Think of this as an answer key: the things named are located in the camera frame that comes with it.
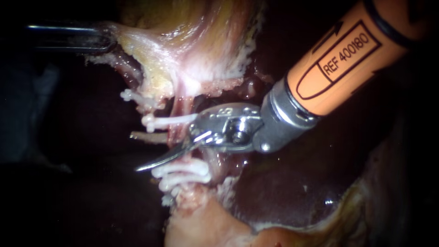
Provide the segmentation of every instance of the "scissor blade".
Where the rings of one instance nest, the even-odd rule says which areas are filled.
[[[194,145],[188,144],[184,141],[182,143],[179,143],[177,146],[170,149],[167,153],[158,157],[157,159],[152,160],[144,165],[138,166],[135,170],[136,172],[143,172],[153,169],[157,166],[161,166],[173,160],[176,160],[178,157],[192,151],[193,149],[195,149]]]

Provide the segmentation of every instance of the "orange instrument shaft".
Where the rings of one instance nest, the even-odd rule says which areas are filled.
[[[313,128],[376,71],[415,47],[428,30],[422,3],[359,1],[266,95],[256,150],[276,151]]]

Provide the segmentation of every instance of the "dark background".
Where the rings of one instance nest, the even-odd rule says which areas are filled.
[[[282,61],[273,69],[275,79],[355,1],[288,2],[271,5],[271,13],[276,13],[272,15],[276,18],[271,19],[271,33],[280,38],[273,41],[264,36],[269,44],[264,48],[273,49],[273,55]],[[13,36],[17,27],[38,19],[118,18],[115,4],[96,0],[11,2],[0,12],[1,37]],[[12,240],[14,245],[66,247],[161,246],[167,209],[160,207],[161,193],[150,184],[149,174],[135,174],[133,167],[166,148],[145,146],[128,138],[132,130],[143,128],[135,104],[119,97],[126,87],[122,78],[107,66],[85,67],[83,58],[72,54],[34,54],[17,46],[4,46],[2,50],[0,83],[5,101],[0,99],[0,109],[9,114],[2,114],[2,124],[9,126],[12,134],[1,137],[1,148],[11,150],[15,144],[34,150],[2,158],[3,240]],[[432,38],[383,75],[411,85],[410,239],[417,244],[432,240],[437,229],[437,55]],[[23,116],[35,109],[32,81],[41,78],[45,71],[57,72],[59,79],[47,111],[32,127],[31,120],[27,122]],[[6,117],[17,121],[6,121]],[[19,119],[29,126],[20,125]],[[56,168],[40,165],[44,163],[40,153]],[[60,164],[68,168],[59,169]]]

